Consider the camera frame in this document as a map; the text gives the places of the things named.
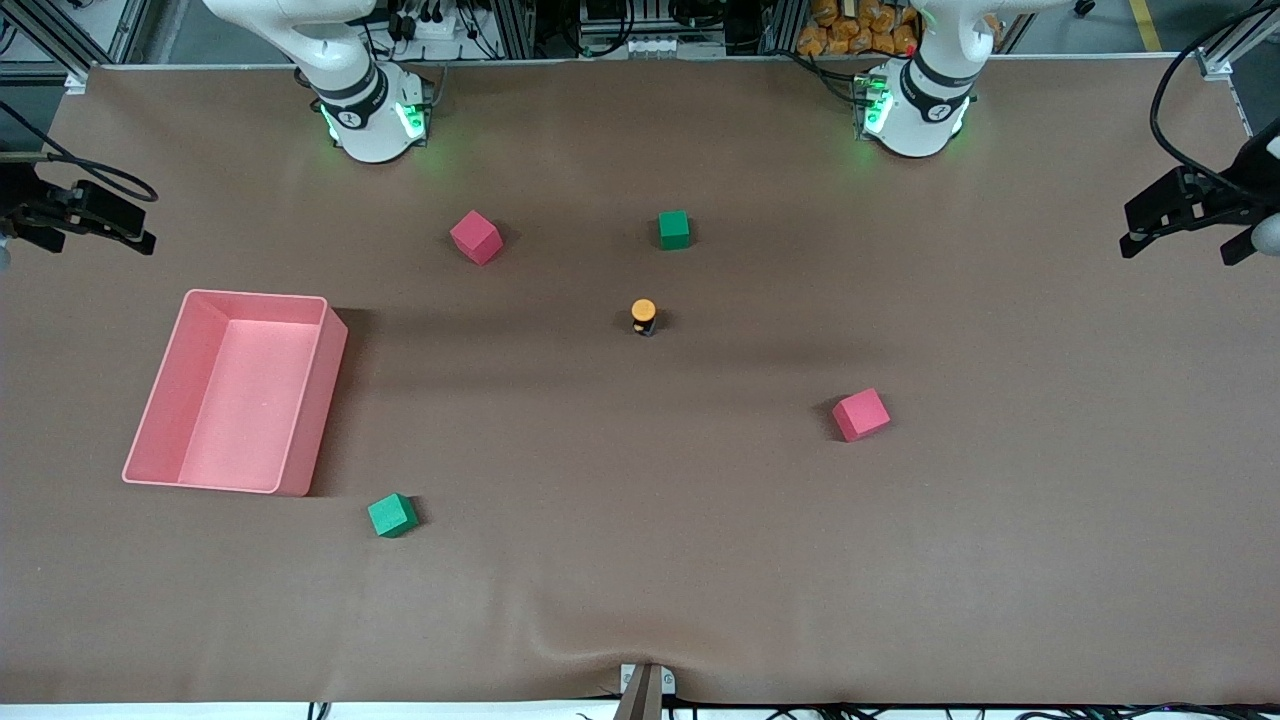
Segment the cube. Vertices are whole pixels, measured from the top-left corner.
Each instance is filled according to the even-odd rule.
[[[832,414],[845,442],[864,438],[888,424],[888,410],[884,410],[876,388],[841,400]]]
[[[498,228],[486,220],[484,215],[471,210],[462,220],[449,231],[453,243],[463,255],[476,265],[484,265],[502,250],[502,236]]]
[[[658,214],[658,247],[663,250],[689,247],[689,215],[684,210]]]
[[[370,505],[369,519],[374,523],[374,532],[384,538],[397,538],[417,527],[413,503],[398,492]]]

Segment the pink plastic bin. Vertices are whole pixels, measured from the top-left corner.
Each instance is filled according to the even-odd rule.
[[[124,482],[306,495],[346,343],[323,297],[192,290]]]

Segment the metal bracket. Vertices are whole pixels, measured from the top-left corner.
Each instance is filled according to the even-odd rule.
[[[663,667],[662,665],[654,665],[653,667],[654,667],[654,670],[657,670],[657,671],[659,671],[662,674],[660,675],[662,676],[662,694],[675,696],[676,694],[676,674],[672,673],[671,670]],[[631,678],[635,675],[635,671],[636,671],[636,666],[635,665],[623,665],[622,666],[621,679],[618,682],[618,692],[620,693],[627,692],[627,685],[631,684]]]
[[[63,81],[63,90],[67,95],[84,95],[84,79],[74,74],[68,74],[67,79]]]
[[[613,720],[662,720],[662,696],[676,693],[676,675],[652,662],[622,666],[622,700]]]
[[[1196,51],[1196,64],[1199,65],[1201,77],[1210,82],[1230,79],[1231,77],[1231,61],[1221,60],[1219,63],[1213,63],[1210,60],[1208,55],[1204,54],[1203,47]]]

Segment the green led light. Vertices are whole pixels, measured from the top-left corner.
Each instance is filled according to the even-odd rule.
[[[422,137],[422,110],[413,105],[396,104],[396,114],[399,115],[401,124],[410,137]]]
[[[879,100],[876,101],[867,110],[867,132],[879,132],[884,129],[884,119],[888,118],[888,111],[893,109],[893,95],[890,91],[884,91]]]

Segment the small bottle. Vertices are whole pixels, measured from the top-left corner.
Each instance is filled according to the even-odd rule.
[[[631,304],[631,329],[636,334],[652,337],[657,320],[658,307],[653,304],[653,300],[641,297]]]

